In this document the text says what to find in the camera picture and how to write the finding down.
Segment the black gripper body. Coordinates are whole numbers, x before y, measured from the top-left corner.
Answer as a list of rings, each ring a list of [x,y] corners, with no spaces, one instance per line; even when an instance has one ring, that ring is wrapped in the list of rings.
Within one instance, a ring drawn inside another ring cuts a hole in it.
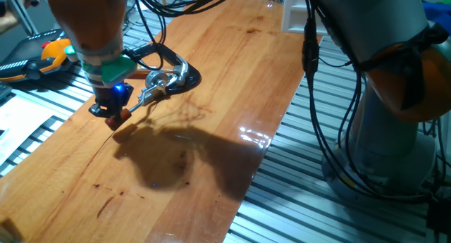
[[[125,106],[129,102],[133,90],[134,88],[132,86],[124,82],[110,88],[93,87],[95,102],[107,108],[112,106]]]

